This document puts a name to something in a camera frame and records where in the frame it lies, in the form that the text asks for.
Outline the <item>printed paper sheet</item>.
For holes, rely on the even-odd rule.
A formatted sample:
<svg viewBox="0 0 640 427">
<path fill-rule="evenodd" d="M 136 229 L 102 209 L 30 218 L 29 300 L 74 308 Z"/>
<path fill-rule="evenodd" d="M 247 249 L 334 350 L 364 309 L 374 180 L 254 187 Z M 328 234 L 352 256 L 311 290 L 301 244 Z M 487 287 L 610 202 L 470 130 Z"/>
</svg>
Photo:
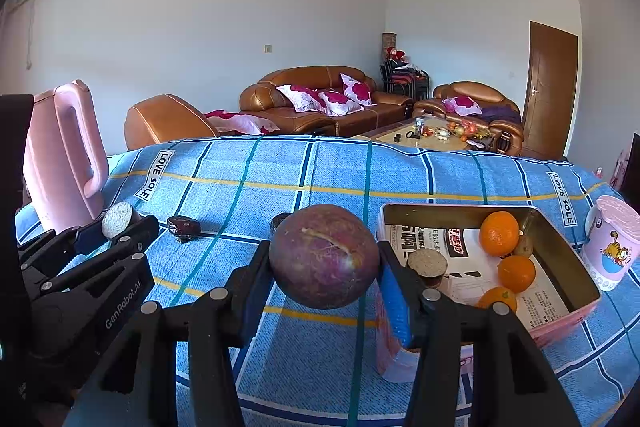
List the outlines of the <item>printed paper sheet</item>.
<svg viewBox="0 0 640 427">
<path fill-rule="evenodd" d="M 475 305 L 490 288 L 501 286 L 498 264 L 512 256 L 499 258 L 486 254 L 477 229 L 385 225 L 380 236 L 393 247 L 400 265 L 414 274 L 407 265 L 413 251 L 423 248 L 439 251 L 447 259 L 448 269 L 438 287 L 452 300 L 465 305 Z M 536 329 L 566 317 L 568 308 L 540 262 L 534 256 L 529 259 L 534 262 L 536 279 L 526 291 L 514 293 L 518 299 L 516 315 L 528 329 Z"/>
</svg>

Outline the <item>dark red date left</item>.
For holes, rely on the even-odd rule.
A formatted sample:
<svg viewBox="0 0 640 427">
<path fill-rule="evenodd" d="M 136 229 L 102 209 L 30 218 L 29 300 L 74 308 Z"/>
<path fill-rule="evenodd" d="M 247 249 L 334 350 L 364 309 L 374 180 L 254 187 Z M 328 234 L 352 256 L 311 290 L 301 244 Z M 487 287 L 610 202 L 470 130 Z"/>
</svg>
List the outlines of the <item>dark red date left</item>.
<svg viewBox="0 0 640 427">
<path fill-rule="evenodd" d="M 180 243 L 188 243 L 201 236 L 201 223 L 186 216 L 171 216 L 167 219 L 167 230 Z"/>
</svg>

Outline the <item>orange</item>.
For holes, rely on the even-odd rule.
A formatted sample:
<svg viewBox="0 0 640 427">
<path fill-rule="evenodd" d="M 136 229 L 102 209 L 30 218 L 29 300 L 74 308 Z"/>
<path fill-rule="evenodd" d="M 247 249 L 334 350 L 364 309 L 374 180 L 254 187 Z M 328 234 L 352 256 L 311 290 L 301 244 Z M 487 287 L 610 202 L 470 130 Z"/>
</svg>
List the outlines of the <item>orange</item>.
<svg viewBox="0 0 640 427">
<path fill-rule="evenodd" d="M 523 256 L 509 256 L 498 264 L 500 285 L 515 294 L 522 293 L 534 283 L 536 268 L 534 262 Z"/>
<path fill-rule="evenodd" d="M 519 240 L 518 221 L 510 212 L 492 212 L 480 226 L 480 246 L 489 256 L 503 257 L 511 254 Z"/>
<path fill-rule="evenodd" d="M 480 297 L 475 303 L 475 306 L 480 309 L 488 309 L 494 303 L 503 303 L 511 311 L 518 311 L 518 299 L 511 289 L 504 286 L 496 286 L 490 288 L 489 291 Z"/>
</svg>

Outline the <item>fruit pile on coffee table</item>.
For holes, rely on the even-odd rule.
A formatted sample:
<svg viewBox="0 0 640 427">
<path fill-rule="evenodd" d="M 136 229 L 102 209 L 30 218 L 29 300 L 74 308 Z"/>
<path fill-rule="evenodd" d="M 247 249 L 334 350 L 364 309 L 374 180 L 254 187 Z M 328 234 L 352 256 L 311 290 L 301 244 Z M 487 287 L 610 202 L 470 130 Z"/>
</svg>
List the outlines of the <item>fruit pile on coffee table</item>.
<svg viewBox="0 0 640 427">
<path fill-rule="evenodd" d="M 491 132 L 486 127 L 475 124 L 475 122 L 470 120 L 449 121 L 447 128 L 463 141 L 469 139 L 483 141 L 492 138 Z"/>
</svg>

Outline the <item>pink cartoon lidded cup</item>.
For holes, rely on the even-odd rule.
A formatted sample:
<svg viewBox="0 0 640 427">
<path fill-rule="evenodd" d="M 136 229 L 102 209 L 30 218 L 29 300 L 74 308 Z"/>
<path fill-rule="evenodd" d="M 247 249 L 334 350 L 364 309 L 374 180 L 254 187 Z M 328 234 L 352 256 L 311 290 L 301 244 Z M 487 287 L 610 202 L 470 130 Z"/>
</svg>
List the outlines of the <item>pink cartoon lidded cup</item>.
<svg viewBox="0 0 640 427">
<path fill-rule="evenodd" d="M 612 291 L 639 254 L 639 215 L 623 200 L 602 195 L 589 210 L 580 257 L 601 291 Z"/>
</svg>

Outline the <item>brown leather three-seat sofa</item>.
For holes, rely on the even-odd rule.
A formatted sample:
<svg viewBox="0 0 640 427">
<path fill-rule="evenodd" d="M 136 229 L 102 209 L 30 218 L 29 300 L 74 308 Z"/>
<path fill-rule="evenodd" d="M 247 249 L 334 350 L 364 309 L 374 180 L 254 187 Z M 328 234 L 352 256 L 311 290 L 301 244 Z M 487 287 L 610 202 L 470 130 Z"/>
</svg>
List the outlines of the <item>brown leather three-seat sofa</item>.
<svg viewBox="0 0 640 427">
<path fill-rule="evenodd" d="M 408 96 L 378 90 L 364 72 L 347 66 L 280 69 L 240 96 L 243 113 L 286 134 L 354 136 L 406 119 L 412 106 Z"/>
</svg>

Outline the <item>dark red date right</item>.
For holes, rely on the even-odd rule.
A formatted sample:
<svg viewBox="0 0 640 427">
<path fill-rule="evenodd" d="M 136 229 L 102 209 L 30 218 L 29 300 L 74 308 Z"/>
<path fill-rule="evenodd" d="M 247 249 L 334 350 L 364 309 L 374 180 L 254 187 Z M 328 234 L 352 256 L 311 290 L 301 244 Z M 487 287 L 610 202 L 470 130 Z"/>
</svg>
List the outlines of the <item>dark red date right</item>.
<svg viewBox="0 0 640 427">
<path fill-rule="evenodd" d="M 277 216 L 274 216 L 270 222 L 270 233 L 274 234 L 274 232 L 277 231 L 277 228 L 280 227 L 280 224 L 290 216 L 291 216 L 291 213 L 289 212 L 282 212 L 282 213 L 279 213 Z"/>
</svg>

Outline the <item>dark red date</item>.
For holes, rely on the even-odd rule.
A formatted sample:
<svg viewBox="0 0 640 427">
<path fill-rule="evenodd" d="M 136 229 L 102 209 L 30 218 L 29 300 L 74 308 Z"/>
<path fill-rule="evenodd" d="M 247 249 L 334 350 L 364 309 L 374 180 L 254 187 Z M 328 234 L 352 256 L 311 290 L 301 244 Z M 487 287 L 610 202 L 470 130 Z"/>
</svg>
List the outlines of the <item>dark red date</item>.
<svg viewBox="0 0 640 427">
<path fill-rule="evenodd" d="M 270 222 L 270 233 L 274 234 L 274 232 L 277 231 L 277 228 L 280 227 L 280 224 L 290 216 L 291 216 L 291 213 L 289 212 L 282 212 L 282 213 L 279 213 L 277 216 L 274 216 Z"/>
<path fill-rule="evenodd" d="M 167 219 L 167 230 L 180 243 L 188 243 L 201 236 L 201 223 L 186 216 L 171 216 Z"/>
</svg>

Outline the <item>brown wooden door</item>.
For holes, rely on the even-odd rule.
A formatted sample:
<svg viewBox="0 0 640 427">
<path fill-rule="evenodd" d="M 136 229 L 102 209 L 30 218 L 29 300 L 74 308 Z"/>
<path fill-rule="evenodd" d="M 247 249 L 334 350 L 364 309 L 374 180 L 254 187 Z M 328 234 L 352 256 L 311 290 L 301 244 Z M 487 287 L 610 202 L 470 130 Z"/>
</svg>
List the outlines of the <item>brown wooden door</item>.
<svg viewBox="0 0 640 427">
<path fill-rule="evenodd" d="M 570 134 L 578 76 L 578 37 L 529 23 L 523 156 L 561 159 Z"/>
</svg>

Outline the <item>purple sliced yam piece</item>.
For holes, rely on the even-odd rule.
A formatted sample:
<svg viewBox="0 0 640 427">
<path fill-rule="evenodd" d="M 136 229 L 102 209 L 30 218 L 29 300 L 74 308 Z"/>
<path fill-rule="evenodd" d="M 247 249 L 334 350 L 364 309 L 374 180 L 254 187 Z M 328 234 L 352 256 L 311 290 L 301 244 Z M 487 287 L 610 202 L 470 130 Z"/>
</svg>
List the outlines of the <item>purple sliced yam piece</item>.
<svg viewBox="0 0 640 427">
<path fill-rule="evenodd" d="M 407 265 L 421 277 L 427 287 L 438 287 L 448 269 L 447 259 L 433 248 L 413 251 L 408 256 Z"/>
</svg>

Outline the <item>white pink flower cushion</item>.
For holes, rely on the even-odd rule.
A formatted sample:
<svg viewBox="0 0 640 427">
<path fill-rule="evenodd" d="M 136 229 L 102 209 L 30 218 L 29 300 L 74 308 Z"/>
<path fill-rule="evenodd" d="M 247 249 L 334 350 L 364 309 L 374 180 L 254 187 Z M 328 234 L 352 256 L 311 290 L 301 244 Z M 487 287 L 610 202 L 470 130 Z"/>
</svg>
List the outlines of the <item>white pink flower cushion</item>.
<svg viewBox="0 0 640 427">
<path fill-rule="evenodd" d="M 341 72 L 341 80 L 343 83 L 343 94 L 349 101 L 363 107 L 370 107 L 373 105 L 371 89 L 367 83 L 356 80 L 349 75 Z"/>
</svg>

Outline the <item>wooden coffee table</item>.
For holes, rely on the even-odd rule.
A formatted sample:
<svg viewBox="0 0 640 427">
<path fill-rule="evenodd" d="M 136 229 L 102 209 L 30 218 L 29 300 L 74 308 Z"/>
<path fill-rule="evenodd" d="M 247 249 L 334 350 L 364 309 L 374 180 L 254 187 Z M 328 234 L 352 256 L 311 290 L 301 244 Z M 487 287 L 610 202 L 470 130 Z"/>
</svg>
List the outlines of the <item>wooden coffee table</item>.
<svg viewBox="0 0 640 427">
<path fill-rule="evenodd" d="M 390 124 L 389 126 L 355 135 L 355 139 L 370 140 L 390 145 L 401 145 L 416 148 L 417 150 L 443 150 L 454 152 L 455 150 L 495 150 L 497 137 L 492 134 L 489 140 L 461 140 L 451 133 L 448 128 L 448 120 L 426 115 L 410 118 Z"/>
</svg>

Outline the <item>small tan longan fruit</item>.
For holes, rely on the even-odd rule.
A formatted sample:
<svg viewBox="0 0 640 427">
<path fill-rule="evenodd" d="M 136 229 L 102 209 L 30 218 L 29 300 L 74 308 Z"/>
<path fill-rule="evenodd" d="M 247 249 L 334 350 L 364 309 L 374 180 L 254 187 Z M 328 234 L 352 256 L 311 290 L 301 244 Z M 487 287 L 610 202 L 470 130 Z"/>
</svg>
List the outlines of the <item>small tan longan fruit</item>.
<svg viewBox="0 0 640 427">
<path fill-rule="evenodd" d="M 522 234 L 518 239 L 518 243 L 513 249 L 512 254 L 514 254 L 514 256 L 530 258 L 532 257 L 533 252 L 534 252 L 533 239 L 526 234 Z"/>
</svg>

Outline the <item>purple passion fruit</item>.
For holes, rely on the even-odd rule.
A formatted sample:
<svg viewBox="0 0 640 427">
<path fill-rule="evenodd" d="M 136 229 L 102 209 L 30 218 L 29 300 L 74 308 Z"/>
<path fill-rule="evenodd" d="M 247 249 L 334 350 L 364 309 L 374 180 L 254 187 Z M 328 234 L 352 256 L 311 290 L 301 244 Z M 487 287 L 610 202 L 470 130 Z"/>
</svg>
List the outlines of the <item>purple passion fruit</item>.
<svg viewBox="0 0 640 427">
<path fill-rule="evenodd" d="M 296 303 L 331 310 L 354 303 L 378 276 L 380 254 L 360 218 L 335 205 L 296 210 L 271 234 L 269 263 Z"/>
</svg>

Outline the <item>pink plastic pitcher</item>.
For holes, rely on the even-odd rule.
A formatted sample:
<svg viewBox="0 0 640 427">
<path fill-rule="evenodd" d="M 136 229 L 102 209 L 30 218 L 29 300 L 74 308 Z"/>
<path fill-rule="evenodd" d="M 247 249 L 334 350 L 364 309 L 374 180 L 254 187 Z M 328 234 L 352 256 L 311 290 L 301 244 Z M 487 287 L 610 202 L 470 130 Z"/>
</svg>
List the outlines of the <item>pink plastic pitcher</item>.
<svg viewBox="0 0 640 427">
<path fill-rule="evenodd" d="M 81 80 L 35 96 L 24 178 L 46 230 L 82 227 L 102 212 L 108 162 L 91 92 Z"/>
</svg>

